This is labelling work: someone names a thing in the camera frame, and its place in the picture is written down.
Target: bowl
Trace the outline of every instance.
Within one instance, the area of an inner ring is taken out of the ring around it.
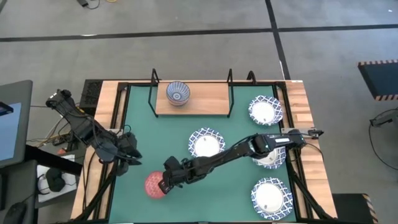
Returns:
[[[183,82],[172,82],[167,86],[166,95],[171,105],[182,106],[188,102],[190,90]]]

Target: wooden shelf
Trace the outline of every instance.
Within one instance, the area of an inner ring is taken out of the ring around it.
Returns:
[[[173,106],[167,99],[169,83],[159,83],[157,88],[156,113],[162,115],[227,115],[229,91],[227,83],[186,83],[190,89],[188,102]]]

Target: black floor stripe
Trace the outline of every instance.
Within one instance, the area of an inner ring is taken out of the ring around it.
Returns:
[[[213,35],[213,34],[256,34],[263,32],[272,32],[272,29],[250,28],[250,29],[141,32],[141,33],[126,33],[126,34],[63,35],[63,36],[50,36],[50,37],[2,37],[0,38],[0,42],[93,40],[93,39],[114,39],[114,38],[133,38],[133,37],[171,37],[171,36],[184,36],[184,35]]]
[[[279,37],[278,26],[276,24],[275,14],[274,14],[274,10],[272,9],[271,0],[266,0],[266,4],[267,4],[269,20],[271,22],[272,33],[273,33],[274,39],[275,39],[276,50],[278,52],[279,61],[282,66],[282,72],[284,74],[284,78],[286,80],[290,80],[291,79],[290,73],[289,73],[289,69],[287,68],[287,62],[286,62],[286,58],[285,58],[284,48],[282,46],[282,41],[280,40],[280,37]]]
[[[1,13],[2,9],[4,8],[4,6],[6,5],[6,3],[7,3],[7,0],[2,0],[0,2],[0,13]]]
[[[3,0],[0,3],[0,9],[4,6]],[[117,38],[135,38],[135,37],[171,37],[185,35],[214,35],[214,34],[257,34],[273,32],[275,41],[280,44],[279,33],[281,32],[313,32],[313,31],[339,31],[339,30],[369,30],[369,29],[398,29],[398,24],[384,25],[363,25],[363,26],[331,26],[331,27],[285,27],[276,28],[248,28],[248,29],[218,29],[218,30],[188,30],[188,31],[165,31],[165,32],[141,32],[124,34],[92,34],[92,35],[61,35],[47,37],[0,37],[0,42],[34,42],[34,41],[52,41],[52,40],[95,40],[95,39],[117,39]]]
[[[359,25],[359,26],[324,26],[324,27],[285,27],[278,28],[279,32],[313,32],[313,31],[343,31],[343,30],[371,30],[398,29],[398,24]]]

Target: computer screen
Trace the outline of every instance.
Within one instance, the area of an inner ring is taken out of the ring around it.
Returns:
[[[13,113],[0,116],[0,161],[14,157],[21,103],[8,105]]]

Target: green mat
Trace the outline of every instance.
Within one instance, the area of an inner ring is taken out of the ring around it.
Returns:
[[[110,223],[122,222],[241,222],[263,221],[253,209],[251,190],[263,177],[277,177],[290,188],[286,164],[277,170],[255,165],[249,157],[217,167],[194,184],[175,187],[160,200],[151,199],[144,190],[146,177],[155,170],[163,171],[170,156],[178,160],[191,158],[190,135],[202,127],[213,128],[224,137],[226,148],[254,133],[279,133],[279,126],[260,126],[248,115],[250,101],[257,95],[272,96],[270,86],[234,87],[235,106],[226,116],[159,116],[150,109],[149,87],[132,86],[126,122],[138,140],[143,158],[141,166],[130,167],[116,179]],[[154,89],[153,104],[157,89]],[[283,220],[295,221],[292,211]]]

